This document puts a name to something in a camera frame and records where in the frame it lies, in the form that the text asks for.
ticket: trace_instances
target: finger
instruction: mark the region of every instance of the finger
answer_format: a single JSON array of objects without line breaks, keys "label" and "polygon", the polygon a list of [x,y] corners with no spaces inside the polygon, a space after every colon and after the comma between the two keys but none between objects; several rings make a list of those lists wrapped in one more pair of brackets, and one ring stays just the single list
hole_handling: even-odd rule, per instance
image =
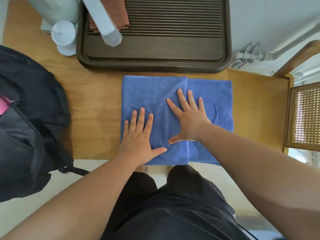
[{"label": "finger", "polygon": [[181,135],[180,133],[178,135],[175,135],[174,137],[171,137],[168,141],[169,144],[174,144],[176,142],[179,142],[179,141],[183,141],[183,139],[181,138]]},{"label": "finger", "polygon": [[145,109],[141,108],[140,113],[139,113],[139,118],[137,122],[137,128],[136,131],[138,132],[143,132],[143,127],[144,127],[144,114],[145,114]]},{"label": "finger", "polygon": [[181,88],[178,89],[178,97],[179,97],[179,100],[180,100],[180,103],[181,103],[181,107],[183,108],[183,111],[191,110],[188,102],[186,101],[186,98],[183,95],[183,92],[182,92]]},{"label": "finger", "polygon": [[170,109],[172,110],[172,112],[177,116],[179,117],[179,115],[181,113],[183,113],[183,111],[181,109],[179,109],[173,101],[171,101],[170,98],[167,98],[167,104],[169,105]]},{"label": "finger", "polygon": [[202,97],[200,97],[200,98],[198,99],[198,103],[199,103],[199,111],[205,113],[206,111],[205,111],[205,106],[203,105],[203,99],[202,99]]},{"label": "finger", "polygon": [[144,128],[144,131],[143,131],[143,134],[146,134],[148,137],[150,137],[150,134],[151,134],[152,123],[153,123],[153,113],[149,114],[148,121],[146,122],[146,127]]},{"label": "finger", "polygon": [[131,122],[130,122],[130,127],[129,127],[129,133],[135,132],[136,131],[136,126],[137,126],[137,111],[134,110],[132,112],[132,117],[131,117]]},{"label": "finger", "polygon": [[156,156],[159,156],[160,154],[166,152],[167,149],[165,147],[159,147],[159,148],[153,149],[152,151],[154,153],[153,157],[156,157]]},{"label": "finger", "polygon": [[126,121],[124,122],[122,139],[125,139],[125,138],[127,137],[128,132],[129,132],[129,121],[126,120]]},{"label": "finger", "polygon": [[193,98],[193,95],[192,95],[192,91],[189,90],[187,92],[187,94],[188,94],[188,100],[189,100],[190,108],[193,109],[193,110],[198,110],[197,104],[196,104],[195,99]]}]

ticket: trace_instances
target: black backpack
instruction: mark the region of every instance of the black backpack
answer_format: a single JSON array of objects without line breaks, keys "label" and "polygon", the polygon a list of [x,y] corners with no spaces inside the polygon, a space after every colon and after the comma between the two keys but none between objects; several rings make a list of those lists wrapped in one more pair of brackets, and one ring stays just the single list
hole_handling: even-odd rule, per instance
[{"label": "black backpack", "polygon": [[49,172],[73,167],[58,143],[70,125],[64,89],[51,72],[20,52],[0,45],[0,96],[10,104],[0,115],[0,202],[41,191]]}]

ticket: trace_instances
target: brown tray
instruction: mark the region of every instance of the brown tray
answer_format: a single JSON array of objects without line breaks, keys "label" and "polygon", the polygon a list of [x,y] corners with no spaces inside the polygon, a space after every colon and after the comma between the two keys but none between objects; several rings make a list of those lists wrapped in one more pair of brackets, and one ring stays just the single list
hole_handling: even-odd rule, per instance
[{"label": "brown tray", "polygon": [[229,0],[125,0],[130,28],[116,47],[89,28],[80,3],[76,56],[88,68],[218,73],[231,59]]}]

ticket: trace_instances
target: forearm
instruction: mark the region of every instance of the forearm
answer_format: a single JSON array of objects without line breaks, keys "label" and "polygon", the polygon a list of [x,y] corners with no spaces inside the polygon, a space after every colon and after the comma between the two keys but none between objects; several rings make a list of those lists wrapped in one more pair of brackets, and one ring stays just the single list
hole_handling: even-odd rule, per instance
[{"label": "forearm", "polygon": [[197,138],[248,200],[289,239],[314,237],[320,221],[320,172],[258,142],[206,124]]},{"label": "forearm", "polygon": [[136,165],[126,155],[90,172],[11,230],[9,239],[100,239]]}]

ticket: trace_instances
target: left hand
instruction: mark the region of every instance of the left hand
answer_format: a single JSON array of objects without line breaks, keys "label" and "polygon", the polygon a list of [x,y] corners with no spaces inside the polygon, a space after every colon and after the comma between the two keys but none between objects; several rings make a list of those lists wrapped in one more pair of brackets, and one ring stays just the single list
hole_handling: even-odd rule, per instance
[{"label": "left hand", "polygon": [[134,160],[136,166],[144,165],[152,158],[167,151],[165,147],[151,149],[150,134],[153,122],[153,114],[149,115],[146,127],[144,127],[145,109],[140,109],[137,122],[137,111],[132,112],[132,118],[124,122],[123,138],[120,145],[119,153],[126,154],[130,160]]}]

